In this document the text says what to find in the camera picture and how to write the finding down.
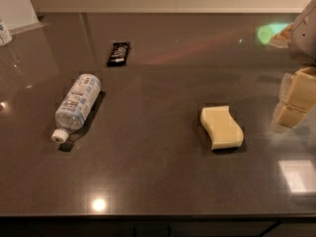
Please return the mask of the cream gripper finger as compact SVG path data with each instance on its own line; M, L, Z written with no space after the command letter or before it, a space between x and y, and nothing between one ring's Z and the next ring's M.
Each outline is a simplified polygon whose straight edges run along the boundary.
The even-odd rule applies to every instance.
M296 127L316 105L316 68L305 67L292 74L292 83L285 97L289 128Z
M280 82L278 102L276 104L271 122L271 129L276 133L286 133L289 131L289 126L286 124L288 109L285 102L285 97L290 89L291 83L292 74L285 73Z

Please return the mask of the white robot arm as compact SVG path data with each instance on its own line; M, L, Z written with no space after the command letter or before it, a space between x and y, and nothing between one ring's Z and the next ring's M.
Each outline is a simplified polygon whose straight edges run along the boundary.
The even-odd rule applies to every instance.
M287 47L300 69L285 73L280 83L272 130L285 133L304 120L316 105L316 0L311 0L294 22L274 35L273 47Z

